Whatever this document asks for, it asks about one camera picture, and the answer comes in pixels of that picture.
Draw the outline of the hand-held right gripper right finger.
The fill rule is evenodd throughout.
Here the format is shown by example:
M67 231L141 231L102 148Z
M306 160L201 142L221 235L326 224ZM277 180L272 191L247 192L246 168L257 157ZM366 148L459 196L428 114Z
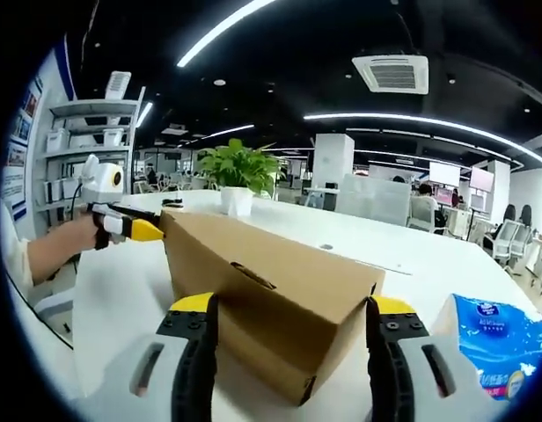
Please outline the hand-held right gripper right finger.
M369 421L482 421L487 393L474 365L445 335L431 335L407 303L366 304L372 406Z

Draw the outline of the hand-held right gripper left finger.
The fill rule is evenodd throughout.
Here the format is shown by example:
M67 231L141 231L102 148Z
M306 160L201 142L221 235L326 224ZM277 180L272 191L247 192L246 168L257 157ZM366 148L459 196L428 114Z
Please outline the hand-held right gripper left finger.
M153 334L106 366L88 396L90 421L210 421L216 376L218 297L177 300Z

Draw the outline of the person's left hand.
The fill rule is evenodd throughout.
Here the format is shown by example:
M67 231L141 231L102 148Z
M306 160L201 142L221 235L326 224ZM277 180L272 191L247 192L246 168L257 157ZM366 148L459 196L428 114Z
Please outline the person's left hand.
M64 231L73 255L95 248L98 227L93 220L93 214L82 214L77 219L66 222Z

